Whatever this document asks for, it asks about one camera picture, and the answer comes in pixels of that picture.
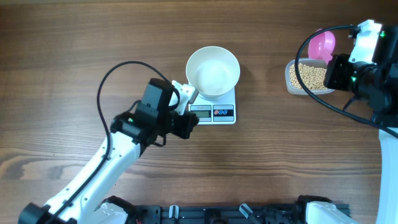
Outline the pink plastic measuring scoop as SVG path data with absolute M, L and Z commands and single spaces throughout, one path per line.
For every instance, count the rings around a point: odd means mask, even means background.
M 308 57 L 314 60 L 323 60 L 326 64 L 333 58 L 335 49 L 335 36 L 331 31 L 326 31 L 312 38 L 308 44 Z

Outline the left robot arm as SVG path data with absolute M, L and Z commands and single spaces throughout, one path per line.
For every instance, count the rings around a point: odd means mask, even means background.
M 194 86 L 150 79 L 142 100 L 113 119 L 100 149 L 78 175 L 44 206 L 28 204 L 18 222 L 139 223 L 135 206 L 105 195 L 159 136 L 189 138 L 198 118 L 185 108 L 197 96 Z

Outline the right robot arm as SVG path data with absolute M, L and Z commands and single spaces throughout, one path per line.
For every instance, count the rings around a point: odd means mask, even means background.
M 381 126 L 379 140 L 382 173 L 377 223 L 397 223 L 397 26 L 374 20 L 360 23 L 349 55 L 334 55 L 328 62 L 324 85 L 351 91 L 373 110 L 371 121 Z

